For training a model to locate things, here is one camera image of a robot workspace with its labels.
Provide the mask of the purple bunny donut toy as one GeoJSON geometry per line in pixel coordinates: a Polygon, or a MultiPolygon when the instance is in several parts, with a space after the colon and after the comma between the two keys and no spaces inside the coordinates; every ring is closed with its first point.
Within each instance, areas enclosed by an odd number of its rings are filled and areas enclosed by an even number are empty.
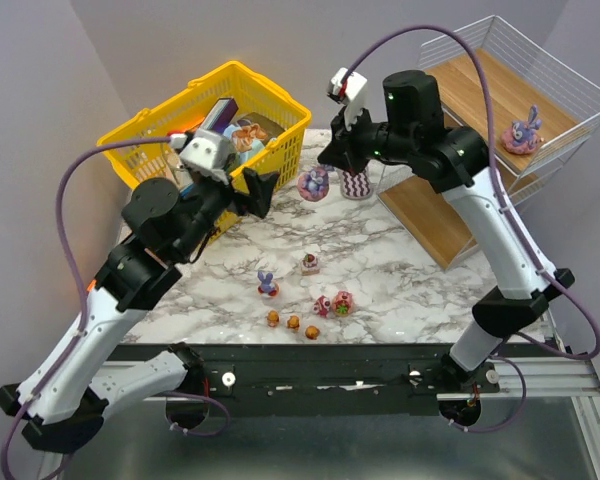
{"type": "Polygon", "coordinates": [[[502,133],[501,144],[507,152],[514,155],[533,154],[544,143],[544,138],[539,135],[541,126],[538,106],[532,104],[526,121],[515,120],[502,133]]]}

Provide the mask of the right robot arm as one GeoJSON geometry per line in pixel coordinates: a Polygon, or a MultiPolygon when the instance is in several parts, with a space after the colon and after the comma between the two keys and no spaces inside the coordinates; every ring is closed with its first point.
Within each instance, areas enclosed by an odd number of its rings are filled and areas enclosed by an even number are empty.
{"type": "Polygon", "coordinates": [[[359,174],[377,160],[407,166],[460,216],[483,251],[497,285],[472,308],[473,320],[441,360],[450,386],[469,382],[504,341],[538,320],[575,278],[541,252],[512,205],[488,147],[472,128],[445,125],[436,79],[419,70],[383,81],[387,119],[365,108],[367,80],[340,68],[327,88],[342,108],[318,161],[359,174]]]}

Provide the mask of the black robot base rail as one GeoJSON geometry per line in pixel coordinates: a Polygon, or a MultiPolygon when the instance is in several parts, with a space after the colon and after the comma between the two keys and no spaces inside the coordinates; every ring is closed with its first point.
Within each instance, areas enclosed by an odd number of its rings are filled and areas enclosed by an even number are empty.
{"type": "Polygon", "coordinates": [[[217,400],[170,398],[168,420],[212,432],[226,416],[438,416],[475,425],[482,402],[500,390],[487,362],[463,374],[445,344],[191,345],[197,364],[182,391],[217,400]]]}

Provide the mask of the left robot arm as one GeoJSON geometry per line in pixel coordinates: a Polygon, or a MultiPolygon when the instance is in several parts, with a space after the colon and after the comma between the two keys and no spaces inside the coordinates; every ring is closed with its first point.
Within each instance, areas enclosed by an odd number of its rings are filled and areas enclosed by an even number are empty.
{"type": "Polygon", "coordinates": [[[114,377],[98,378],[126,333],[179,281],[178,265],[199,257],[226,211],[267,215],[278,172],[244,168],[246,191],[202,179],[183,196],[162,177],[139,184],[122,211],[132,232],[111,250],[74,321],[27,380],[0,388],[0,407],[16,415],[27,400],[22,435],[35,450],[72,454],[92,440],[112,414],[165,392],[202,395],[202,358],[185,343],[169,346],[114,377]]]}

